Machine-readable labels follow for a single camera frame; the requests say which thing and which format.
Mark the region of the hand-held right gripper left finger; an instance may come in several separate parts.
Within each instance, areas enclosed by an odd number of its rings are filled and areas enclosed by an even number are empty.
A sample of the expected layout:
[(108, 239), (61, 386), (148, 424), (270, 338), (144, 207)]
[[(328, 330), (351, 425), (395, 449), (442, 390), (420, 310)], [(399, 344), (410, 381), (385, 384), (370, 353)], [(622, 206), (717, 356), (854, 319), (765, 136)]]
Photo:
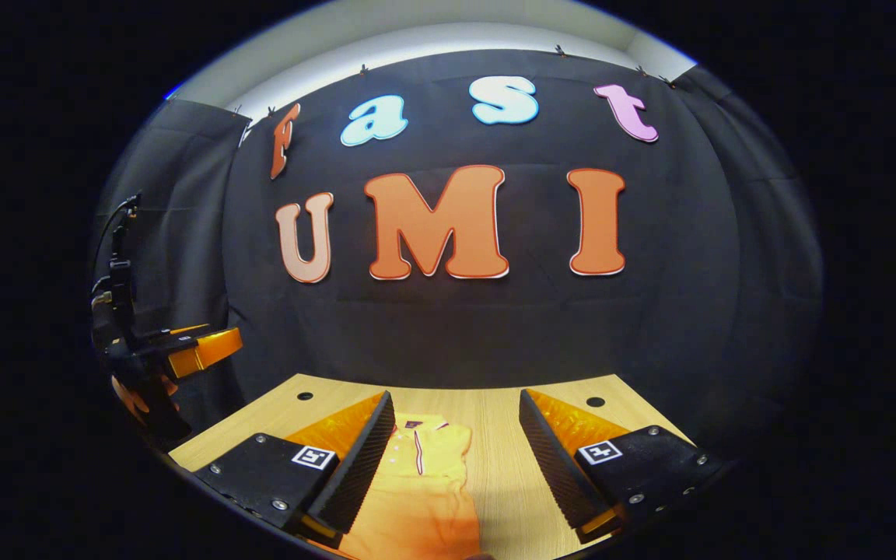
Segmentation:
[(351, 532), (394, 428), (394, 401), (380, 391), (294, 435), (256, 433), (196, 476), (278, 530), (338, 545)]

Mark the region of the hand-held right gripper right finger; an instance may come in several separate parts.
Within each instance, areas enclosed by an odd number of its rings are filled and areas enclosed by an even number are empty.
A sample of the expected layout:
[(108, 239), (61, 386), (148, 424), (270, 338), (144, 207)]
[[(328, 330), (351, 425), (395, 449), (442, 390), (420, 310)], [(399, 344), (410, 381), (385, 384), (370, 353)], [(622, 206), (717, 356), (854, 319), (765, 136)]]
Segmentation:
[(728, 461), (660, 425), (629, 430), (540, 391), (520, 391), (519, 417), (583, 544), (640, 531), (729, 470)]

